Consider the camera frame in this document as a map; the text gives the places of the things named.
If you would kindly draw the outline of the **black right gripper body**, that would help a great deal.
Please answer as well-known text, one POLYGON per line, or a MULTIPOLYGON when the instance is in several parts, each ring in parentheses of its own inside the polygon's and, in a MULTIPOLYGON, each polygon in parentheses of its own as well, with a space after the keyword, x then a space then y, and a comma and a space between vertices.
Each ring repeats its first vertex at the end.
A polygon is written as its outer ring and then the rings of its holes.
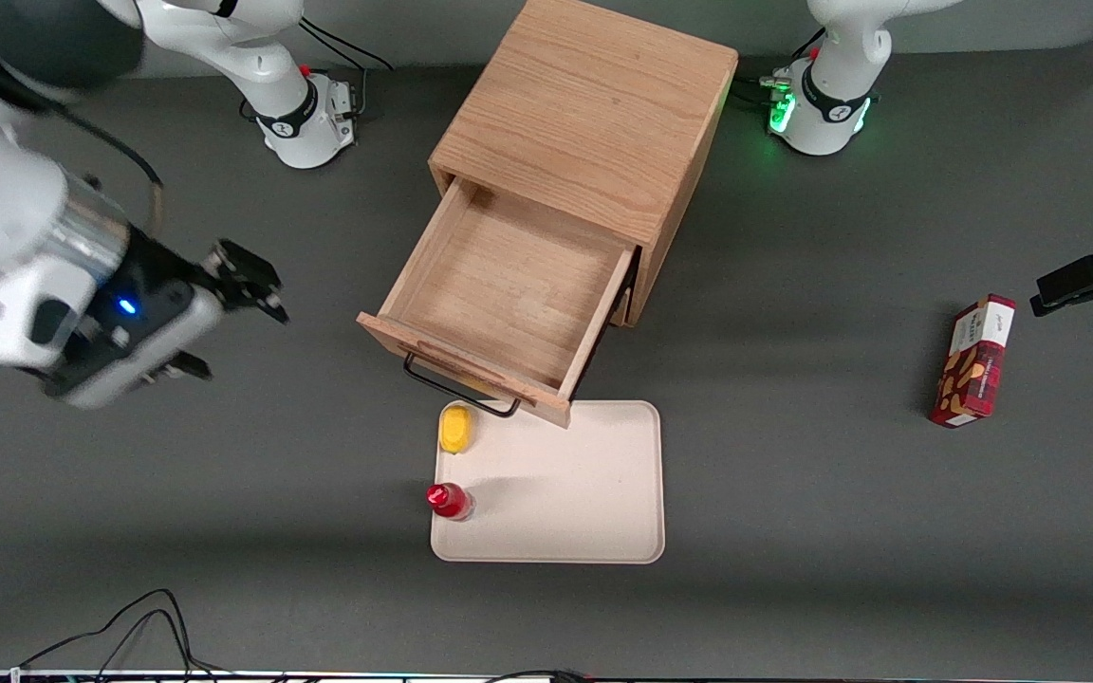
POLYGON ((204 313, 201 272, 149 238, 129 231, 120 264, 92 295, 64 343, 47 382, 126 382, 171 360, 198 328, 204 313))

